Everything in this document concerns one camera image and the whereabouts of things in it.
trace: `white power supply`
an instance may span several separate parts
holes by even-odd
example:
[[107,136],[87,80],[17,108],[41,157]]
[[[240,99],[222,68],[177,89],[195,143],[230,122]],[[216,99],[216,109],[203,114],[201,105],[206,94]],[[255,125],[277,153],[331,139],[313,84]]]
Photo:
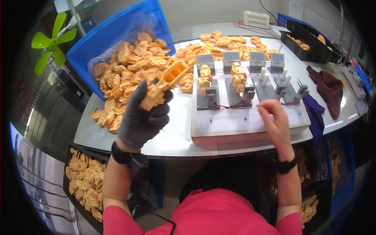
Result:
[[263,29],[269,29],[270,16],[268,14],[243,11],[243,24]]

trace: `purple cloth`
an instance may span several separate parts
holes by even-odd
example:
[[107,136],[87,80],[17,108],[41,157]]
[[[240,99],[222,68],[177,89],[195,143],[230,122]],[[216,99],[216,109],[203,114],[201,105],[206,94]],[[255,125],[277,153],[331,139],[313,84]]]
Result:
[[324,132],[324,120],[322,114],[325,111],[321,105],[317,103],[317,101],[312,98],[309,94],[302,98],[304,106],[306,107],[308,117],[311,121],[311,125],[309,129],[313,135],[312,141],[314,144],[318,144],[319,141],[322,139],[323,132]]

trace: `red shirt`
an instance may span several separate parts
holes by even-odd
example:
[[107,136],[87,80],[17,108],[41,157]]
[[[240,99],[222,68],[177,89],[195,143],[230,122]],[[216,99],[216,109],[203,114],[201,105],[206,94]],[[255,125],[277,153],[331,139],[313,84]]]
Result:
[[[175,209],[171,221],[176,223],[174,235],[186,234],[302,234],[300,213],[284,217],[276,227],[268,224],[245,198],[230,190],[192,191]],[[172,224],[163,224],[145,233],[118,206],[103,212],[103,234],[168,235]]]

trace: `hand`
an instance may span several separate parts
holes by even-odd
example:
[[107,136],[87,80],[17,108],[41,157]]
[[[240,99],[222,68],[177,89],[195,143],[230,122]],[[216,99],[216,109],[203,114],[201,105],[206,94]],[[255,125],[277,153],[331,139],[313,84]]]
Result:
[[167,116],[170,111],[168,103],[173,95],[171,91],[165,92],[165,103],[153,107],[150,112],[141,108],[141,103],[147,94],[146,80],[141,82],[132,93],[123,120],[117,130],[120,140],[130,147],[140,149],[142,146],[159,133],[169,121]]
[[280,160],[291,161],[294,159],[288,117],[281,103],[275,99],[264,100],[257,107],[265,123],[268,136],[278,151]]

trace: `red wire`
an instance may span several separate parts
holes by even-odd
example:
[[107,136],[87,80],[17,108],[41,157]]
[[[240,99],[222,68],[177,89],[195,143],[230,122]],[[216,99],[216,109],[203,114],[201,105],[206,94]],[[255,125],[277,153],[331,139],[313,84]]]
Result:
[[235,106],[240,105],[240,104],[243,103],[243,102],[244,102],[244,100],[240,101],[240,102],[237,103],[237,104],[231,105],[230,107],[228,107],[228,106],[224,106],[224,105],[217,105],[217,104],[214,103],[214,102],[213,102],[213,104],[214,104],[215,106],[218,106],[218,107],[224,107],[225,109],[230,109],[230,108],[233,108],[233,107],[235,107]]
[[260,79],[258,79],[255,75],[253,75],[253,74],[249,74],[249,75],[251,75],[251,76],[253,76],[253,77],[255,77],[264,87],[266,87],[266,88],[268,88],[269,90],[271,90],[269,87],[267,87],[267,86],[265,86],[263,83],[262,83],[262,81],[260,80]]
[[281,103],[282,105],[289,105],[289,104],[291,104],[291,103],[294,103],[295,101],[297,101],[298,99],[294,99],[294,100],[292,100],[292,101],[290,101],[290,102],[288,102],[288,103]]
[[283,46],[283,43],[274,35],[274,34],[272,34],[272,33],[269,33],[268,31],[264,31],[264,30],[262,30],[262,29],[248,29],[248,28],[244,28],[244,27],[241,27],[240,26],[240,24],[239,24],[239,22],[238,22],[238,25],[236,25],[236,23],[234,23],[232,26],[234,26],[235,28],[241,28],[241,29],[245,29],[245,30],[248,30],[248,31],[252,31],[252,32],[256,32],[256,33],[261,33],[261,32],[263,32],[263,33],[261,33],[261,34],[267,34],[267,35],[271,35],[271,36],[273,36],[275,39],[277,39],[277,41],[279,42],[279,43],[281,43],[281,45]]
[[179,46],[179,48],[181,49],[181,47],[180,47],[180,45],[179,45],[179,43],[177,43],[177,42],[174,42],[175,44],[177,44],[178,46]]

